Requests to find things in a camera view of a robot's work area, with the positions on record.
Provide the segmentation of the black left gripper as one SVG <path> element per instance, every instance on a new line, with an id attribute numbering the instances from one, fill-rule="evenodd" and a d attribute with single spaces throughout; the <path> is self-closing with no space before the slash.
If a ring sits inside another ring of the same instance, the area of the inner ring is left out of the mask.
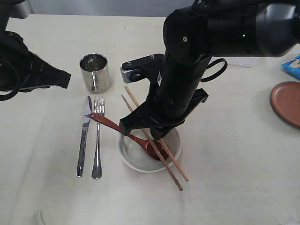
<path id="1" fill-rule="evenodd" d="M 59 86 L 67 88 L 71 74 L 57 69 L 31 52 L 23 38 L 11 31 L 0 34 L 0 61 L 13 66 L 19 74 L 20 90 Z"/>

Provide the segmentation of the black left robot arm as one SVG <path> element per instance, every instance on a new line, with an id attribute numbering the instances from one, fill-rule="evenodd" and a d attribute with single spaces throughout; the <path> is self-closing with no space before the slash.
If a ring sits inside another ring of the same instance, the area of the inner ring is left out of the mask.
<path id="1" fill-rule="evenodd" d="M 25 0 L 0 2 L 0 90 L 30 92 L 51 86 L 66 89 L 71 74 L 48 64 L 28 49 L 18 33 L 6 30 L 9 18 L 24 19 L 29 14 Z"/>

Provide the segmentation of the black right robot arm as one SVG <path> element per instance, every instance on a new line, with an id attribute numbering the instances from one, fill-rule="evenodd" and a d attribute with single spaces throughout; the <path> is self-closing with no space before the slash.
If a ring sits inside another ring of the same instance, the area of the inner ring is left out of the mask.
<path id="1" fill-rule="evenodd" d="M 203 77 L 227 57 L 281 57 L 300 42 L 297 0 L 196 0 L 176 9 L 163 25 L 165 52 L 125 62 L 124 82 L 148 79 L 146 100 L 120 119 L 123 133 L 149 128 L 155 140 L 184 123 L 206 101 Z"/>

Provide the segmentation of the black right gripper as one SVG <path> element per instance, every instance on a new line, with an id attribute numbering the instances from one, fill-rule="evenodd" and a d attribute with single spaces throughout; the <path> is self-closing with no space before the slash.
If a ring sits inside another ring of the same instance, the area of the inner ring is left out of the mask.
<path id="1" fill-rule="evenodd" d="M 164 56 L 157 81 L 150 83 L 146 101 L 120 119 L 123 132 L 127 134 L 134 129 L 150 128 L 154 140 L 159 140 L 182 124 L 208 97 L 203 90 L 197 89 L 208 63 L 208 56 L 189 66 L 176 62 L 171 56 Z"/>

